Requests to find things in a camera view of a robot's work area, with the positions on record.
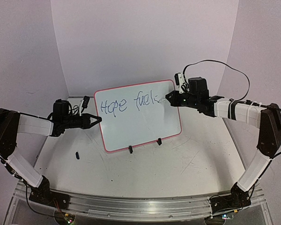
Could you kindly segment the pink framed whiteboard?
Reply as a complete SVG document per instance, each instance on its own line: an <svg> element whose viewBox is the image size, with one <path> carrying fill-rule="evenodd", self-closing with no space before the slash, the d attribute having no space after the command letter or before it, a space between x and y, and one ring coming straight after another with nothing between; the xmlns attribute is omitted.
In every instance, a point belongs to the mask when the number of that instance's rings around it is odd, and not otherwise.
<svg viewBox="0 0 281 225"><path fill-rule="evenodd" d="M106 152L116 152L181 134L179 109L165 98L175 90L172 80L161 80L94 93L96 112Z"/></svg>

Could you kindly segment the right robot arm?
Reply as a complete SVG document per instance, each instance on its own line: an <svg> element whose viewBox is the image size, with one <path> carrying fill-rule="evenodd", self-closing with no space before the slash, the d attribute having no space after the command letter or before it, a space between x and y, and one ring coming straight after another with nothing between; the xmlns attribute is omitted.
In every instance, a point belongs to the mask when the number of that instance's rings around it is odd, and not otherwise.
<svg viewBox="0 0 281 225"><path fill-rule="evenodd" d="M263 105L250 100L226 100L222 96L210 96L204 78L190 78L187 82L181 74L175 74L178 90L165 98L173 107L189 107L209 117L244 122L259 129L256 153L241 178L233 185L229 195L209 198L212 214L243 209L251 205L251 197L257 181L271 162L281 153L281 109L275 103Z"/></svg>

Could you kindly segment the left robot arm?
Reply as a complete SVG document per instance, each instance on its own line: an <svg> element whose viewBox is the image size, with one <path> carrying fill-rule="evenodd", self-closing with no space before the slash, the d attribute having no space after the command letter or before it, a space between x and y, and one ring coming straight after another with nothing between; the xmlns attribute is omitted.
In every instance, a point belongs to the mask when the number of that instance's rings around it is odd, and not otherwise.
<svg viewBox="0 0 281 225"><path fill-rule="evenodd" d="M67 100L58 99L53 103L48 117L0 108L0 160L8 172L21 180L32 193L30 199L42 204L57 201L67 202L63 196L51 190L50 181L42 175L23 155L24 147L19 141L25 136L59 137L68 129L90 129L102 122L102 118L84 110L89 98L72 107Z"/></svg>

